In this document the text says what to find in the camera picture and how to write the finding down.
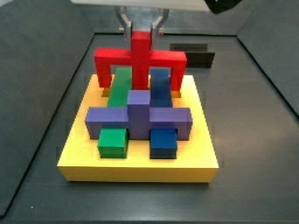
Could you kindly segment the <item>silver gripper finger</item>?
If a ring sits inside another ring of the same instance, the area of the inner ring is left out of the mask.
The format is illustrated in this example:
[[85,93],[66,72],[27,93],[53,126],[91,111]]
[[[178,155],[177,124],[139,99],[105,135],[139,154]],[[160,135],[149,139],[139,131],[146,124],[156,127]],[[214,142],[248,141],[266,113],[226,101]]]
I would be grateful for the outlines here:
[[115,7],[117,18],[119,20],[121,26],[119,31],[125,34],[127,40],[131,39],[133,33],[133,22],[127,17],[127,7],[126,6],[117,6]]
[[158,19],[151,24],[151,47],[156,48],[157,40],[165,34],[165,22],[169,19],[170,10],[161,9]]

